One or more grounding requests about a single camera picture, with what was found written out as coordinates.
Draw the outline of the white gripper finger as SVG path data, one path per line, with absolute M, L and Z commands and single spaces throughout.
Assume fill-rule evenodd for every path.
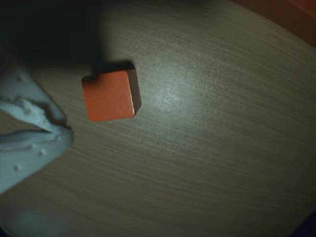
M 0 193 L 60 157 L 73 143 L 71 130 L 22 130 L 0 136 Z
M 71 132 L 61 108 L 24 69 L 14 67 L 0 74 L 0 110 L 32 125 L 31 131 Z

